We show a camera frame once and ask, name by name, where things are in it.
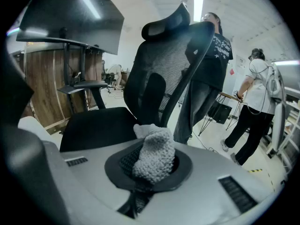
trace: mesh chair back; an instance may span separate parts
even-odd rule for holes
[[[211,22],[189,26],[189,14],[183,5],[170,17],[143,28],[146,41],[137,50],[124,89],[125,103],[140,124],[167,126],[213,35]]]

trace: white knit fabric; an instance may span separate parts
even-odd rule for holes
[[[175,158],[173,135],[170,129],[154,124],[135,124],[133,130],[137,138],[145,138],[139,159],[132,170],[133,176],[155,184],[172,171]]]

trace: chair armrest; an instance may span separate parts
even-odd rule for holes
[[[105,83],[104,81],[89,80],[89,81],[82,81],[82,82],[76,83],[76,84],[74,84],[73,87],[75,89],[106,88],[107,83]]]

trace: speaker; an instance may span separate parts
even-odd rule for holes
[[[215,120],[217,123],[224,124],[228,118],[232,107],[226,106],[224,104],[218,103],[217,101],[211,106],[208,111],[208,115]]]

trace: hair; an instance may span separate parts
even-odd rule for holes
[[[265,56],[263,54],[263,50],[261,48],[255,48],[252,50],[252,53],[251,53],[251,57],[252,58],[259,58],[259,59],[262,59],[265,61]]]
[[[219,19],[219,33],[220,33],[221,35],[223,35],[223,30],[222,30],[222,27],[221,27],[221,19],[220,19],[220,18],[218,17],[218,15],[215,14],[215,13],[209,12],[209,14],[213,15],[213,16],[215,17],[215,19]]]

